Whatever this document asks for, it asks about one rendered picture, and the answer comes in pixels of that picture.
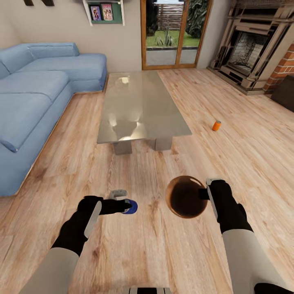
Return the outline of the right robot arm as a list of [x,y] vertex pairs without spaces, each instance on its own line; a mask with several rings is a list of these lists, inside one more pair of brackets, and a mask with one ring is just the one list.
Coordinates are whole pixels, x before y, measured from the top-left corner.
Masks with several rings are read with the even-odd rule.
[[223,178],[205,182],[207,188],[198,189],[199,199],[210,200],[220,224],[233,294],[293,294],[261,247],[230,185]]

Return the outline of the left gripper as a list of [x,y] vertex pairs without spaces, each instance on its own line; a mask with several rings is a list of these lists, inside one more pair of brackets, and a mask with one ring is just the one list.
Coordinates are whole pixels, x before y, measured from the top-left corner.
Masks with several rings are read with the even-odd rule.
[[107,214],[114,214],[116,212],[124,212],[126,209],[132,207],[130,203],[126,203],[125,200],[108,200],[110,204],[110,209],[106,213]]

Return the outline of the can of soda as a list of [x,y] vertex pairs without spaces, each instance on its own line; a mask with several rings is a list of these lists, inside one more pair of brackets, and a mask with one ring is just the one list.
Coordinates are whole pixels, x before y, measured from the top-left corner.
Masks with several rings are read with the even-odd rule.
[[213,128],[212,128],[213,131],[218,131],[220,125],[221,125],[221,122],[220,121],[216,121],[215,124],[214,124],[214,126],[213,126]]
[[126,209],[122,214],[134,214],[137,211],[138,204],[136,201],[130,199],[124,199],[126,203],[130,203],[132,207]]

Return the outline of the trash can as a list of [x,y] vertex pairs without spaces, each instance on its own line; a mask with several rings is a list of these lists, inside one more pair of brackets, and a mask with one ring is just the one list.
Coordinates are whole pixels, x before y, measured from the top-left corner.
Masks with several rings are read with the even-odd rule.
[[182,175],[166,187],[165,200],[169,209],[180,218],[196,218],[206,209],[208,200],[200,200],[198,189],[205,189],[195,177]]

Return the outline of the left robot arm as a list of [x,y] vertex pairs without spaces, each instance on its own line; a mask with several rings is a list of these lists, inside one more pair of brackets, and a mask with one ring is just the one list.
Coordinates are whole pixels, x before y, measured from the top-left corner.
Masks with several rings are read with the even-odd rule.
[[119,196],[124,189],[110,191],[103,197],[84,196],[75,212],[61,227],[59,237],[19,294],[67,294],[77,262],[99,215],[124,212],[132,207]]

